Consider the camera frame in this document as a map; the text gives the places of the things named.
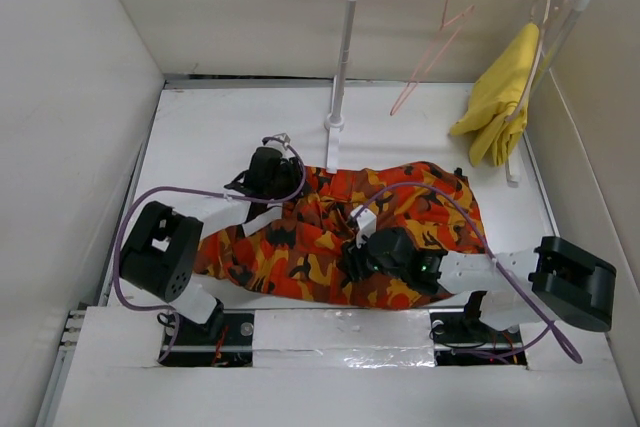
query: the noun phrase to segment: pink hanger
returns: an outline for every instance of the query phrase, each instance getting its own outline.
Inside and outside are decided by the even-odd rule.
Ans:
[[[404,86],[404,89],[402,89],[402,92],[400,92],[400,95],[398,96],[393,106],[391,107],[391,112],[389,113],[389,115],[394,115],[398,112],[398,110],[400,110],[400,107],[402,107],[402,105],[407,101],[411,93],[418,86],[418,83],[424,80],[425,77],[429,74],[429,72],[431,72],[431,69],[440,60],[440,57],[442,57],[442,55],[447,50],[449,45],[451,45],[451,42],[453,42],[453,39],[455,39],[456,36],[460,33],[460,30],[462,30],[462,27],[464,26],[464,24],[467,23],[467,21],[469,20],[469,17],[471,16],[471,14],[473,14],[475,10],[475,5],[470,5],[464,11],[460,12],[458,15],[456,15],[455,17],[447,21],[446,19],[447,19],[448,7],[449,7],[449,0],[445,0],[444,9],[442,11],[442,21],[440,22],[440,28],[436,32],[436,35],[429,41],[429,44],[427,45],[427,49],[425,50],[424,54],[420,58],[418,65],[416,65],[416,68],[413,70],[413,73],[411,74],[411,78],[407,81],[407,84]],[[463,21],[462,24],[460,24],[460,26],[453,32],[453,34],[451,34],[451,36],[449,37],[449,40],[447,40],[447,42],[442,46],[440,51],[436,54],[433,61],[431,61],[431,63],[419,76],[418,74],[420,73],[420,69],[422,68],[422,66],[425,64],[425,62],[431,55],[431,51],[433,50],[436,40],[440,37],[440,34],[442,33],[442,31],[460,19],[462,19]]]

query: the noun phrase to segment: plastic sheet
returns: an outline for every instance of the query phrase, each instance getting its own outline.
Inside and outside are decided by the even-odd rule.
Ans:
[[[256,367],[434,367],[426,310],[256,311]]]

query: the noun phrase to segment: vertical metal pole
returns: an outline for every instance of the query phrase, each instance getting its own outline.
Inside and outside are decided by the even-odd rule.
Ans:
[[[338,60],[338,71],[334,78],[333,96],[331,98],[331,113],[325,122],[327,129],[332,127],[342,129],[344,125],[344,120],[342,119],[342,98],[344,97],[344,84],[347,78],[347,63],[349,62],[349,47],[351,46],[351,33],[353,32],[353,19],[356,13],[356,1],[357,0],[347,0],[344,25],[342,27],[340,59]]]
[[[591,0],[575,0],[574,1],[574,5],[573,5],[573,8],[571,9],[571,12],[569,12],[569,14],[567,15],[567,18],[563,22],[562,27],[560,27],[560,31],[558,32],[558,35],[556,35],[556,38],[551,44],[551,47],[549,47],[549,50],[547,51],[547,55],[545,55],[544,59],[542,59],[542,62],[540,62],[540,66],[538,67],[538,72],[536,73],[536,77],[533,80],[533,85],[531,86],[531,92],[529,93],[529,97],[531,97],[534,94],[536,89],[540,86],[540,83],[542,82],[542,79],[544,78],[544,76],[547,74],[547,72],[549,72],[549,69],[553,65],[553,62],[558,57],[558,53],[560,52],[560,49],[564,45],[564,42],[569,37],[569,34],[575,27],[576,22],[580,18],[580,15],[587,8],[587,5],[589,5],[590,1]]]

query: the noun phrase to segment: white table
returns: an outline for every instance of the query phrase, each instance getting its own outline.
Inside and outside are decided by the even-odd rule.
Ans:
[[[324,165],[330,86],[167,90],[160,100],[137,187],[215,190],[246,168],[264,136],[287,132],[307,165]],[[420,86],[403,110],[388,112],[395,83],[351,83],[340,166],[386,168],[428,160],[461,167],[474,191],[495,251],[531,247],[553,233],[531,159],[523,178],[507,185],[504,169],[472,168],[469,138],[447,131],[464,112],[471,86]],[[193,202],[158,195],[173,205]],[[247,292],[202,278],[226,308],[326,308]],[[152,302],[125,283],[138,304]],[[464,368],[156,367],[161,334],[155,314],[118,306],[91,309],[85,319],[56,426],[70,425],[635,425],[606,339],[562,327],[585,358],[571,363],[551,338],[528,352],[529,370]],[[525,341],[540,325],[523,328]]]

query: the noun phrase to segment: camouflage clothing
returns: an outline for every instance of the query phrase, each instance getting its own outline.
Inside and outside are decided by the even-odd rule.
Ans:
[[[228,279],[245,289],[330,304],[406,309],[448,297],[421,295],[398,279],[374,273],[350,282],[341,270],[341,246],[355,238],[347,219],[352,210],[384,187],[423,182],[453,197],[484,232],[478,204],[461,175],[428,162],[329,174],[307,167],[307,189],[284,204],[282,219],[245,237],[242,226],[224,229],[200,244],[194,271]],[[441,196],[418,187],[385,193],[370,209],[376,228],[403,227],[421,249],[482,253],[464,218]]]

